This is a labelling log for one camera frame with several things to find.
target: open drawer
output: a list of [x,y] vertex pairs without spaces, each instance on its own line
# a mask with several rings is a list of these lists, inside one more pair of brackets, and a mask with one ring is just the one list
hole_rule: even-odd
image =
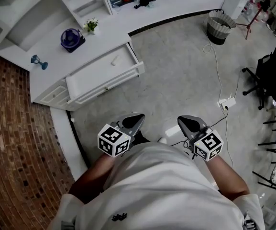
[[143,62],[138,61],[128,44],[122,45],[66,77],[70,94],[67,104],[75,108],[142,73]]

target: white t-shirt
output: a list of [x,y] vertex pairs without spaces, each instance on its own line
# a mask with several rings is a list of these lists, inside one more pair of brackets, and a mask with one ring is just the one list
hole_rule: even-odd
[[119,157],[104,189],[86,205],[63,195],[48,229],[243,230],[246,212],[265,229],[257,195],[228,200],[187,154],[161,143],[139,144]]

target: fiducial marker cube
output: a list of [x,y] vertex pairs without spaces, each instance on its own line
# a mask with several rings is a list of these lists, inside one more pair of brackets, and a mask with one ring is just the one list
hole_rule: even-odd
[[194,143],[194,153],[209,161],[221,152],[223,145],[224,141],[218,132],[213,130]]
[[98,133],[98,148],[111,157],[116,157],[129,149],[131,137],[105,125]]

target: white flower pot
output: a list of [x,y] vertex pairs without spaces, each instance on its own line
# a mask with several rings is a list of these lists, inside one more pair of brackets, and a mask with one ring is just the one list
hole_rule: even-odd
[[92,33],[93,35],[100,35],[99,26],[96,26],[94,28],[94,31],[90,31],[90,33]]

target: brick wall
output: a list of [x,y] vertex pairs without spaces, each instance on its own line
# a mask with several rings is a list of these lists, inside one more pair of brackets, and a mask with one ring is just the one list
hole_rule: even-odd
[[73,182],[29,72],[0,57],[0,229],[46,229]]

